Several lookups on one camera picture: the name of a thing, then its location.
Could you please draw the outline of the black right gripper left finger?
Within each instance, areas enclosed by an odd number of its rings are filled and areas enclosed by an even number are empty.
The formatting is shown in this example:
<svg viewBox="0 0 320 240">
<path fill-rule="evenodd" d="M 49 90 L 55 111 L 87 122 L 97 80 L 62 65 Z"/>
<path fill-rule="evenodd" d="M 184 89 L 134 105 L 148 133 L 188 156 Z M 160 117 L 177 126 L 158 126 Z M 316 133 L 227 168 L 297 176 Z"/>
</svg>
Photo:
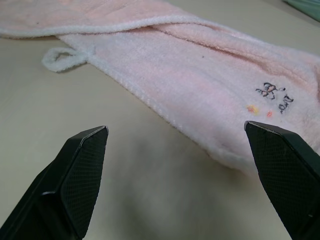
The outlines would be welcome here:
<svg viewBox="0 0 320 240">
<path fill-rule="evenodd" d="M 83 240 L 100 191 L 107 126 L 70 137 L 0 228 L 0 240 Z"/>
</svg>

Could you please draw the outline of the pale green object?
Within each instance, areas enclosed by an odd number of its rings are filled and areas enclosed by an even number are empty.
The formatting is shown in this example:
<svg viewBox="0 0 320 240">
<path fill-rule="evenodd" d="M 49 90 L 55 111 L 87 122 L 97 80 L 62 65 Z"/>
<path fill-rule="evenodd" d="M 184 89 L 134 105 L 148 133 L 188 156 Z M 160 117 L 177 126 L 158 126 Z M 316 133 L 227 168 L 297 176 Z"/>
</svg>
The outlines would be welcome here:
<svg viewBox="0 0 320 240">
<path fill-rule="evenodd" d="M 320 0 L 283 0 L 312 19 L 320 22 Z"/>
</svg>

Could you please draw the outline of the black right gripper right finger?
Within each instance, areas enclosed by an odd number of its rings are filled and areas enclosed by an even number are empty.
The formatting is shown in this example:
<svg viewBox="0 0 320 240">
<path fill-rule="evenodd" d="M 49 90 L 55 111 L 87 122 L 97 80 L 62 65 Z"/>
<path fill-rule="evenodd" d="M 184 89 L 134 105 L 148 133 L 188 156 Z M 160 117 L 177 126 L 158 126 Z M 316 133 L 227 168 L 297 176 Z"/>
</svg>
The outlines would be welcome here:
<svg viewBox="0 0 320 240">
<path fill-rule="evenodd" d="M 298 134 L 244 124 L 260 182 L 292 240 L 320 240 L 320 155 Z"/>
</svg>

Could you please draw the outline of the pink embroidered towel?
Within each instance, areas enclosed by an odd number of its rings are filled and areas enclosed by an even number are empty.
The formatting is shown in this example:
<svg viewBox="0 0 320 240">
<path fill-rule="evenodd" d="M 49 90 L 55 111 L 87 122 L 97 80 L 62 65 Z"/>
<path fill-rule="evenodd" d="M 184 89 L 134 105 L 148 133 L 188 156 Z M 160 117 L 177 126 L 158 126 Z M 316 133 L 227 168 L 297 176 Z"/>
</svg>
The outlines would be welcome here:
<svg viewBox="0 0 320 240">
<path fill-rule="evenodd" d="M 255 172 L 245 121 L 320 154 L 320 57 L 273 45 L 162 0 L 0 0 L 0 37 L 56 36 L 50 71 L 89 63 L 223 165 Z"/>
</svg>

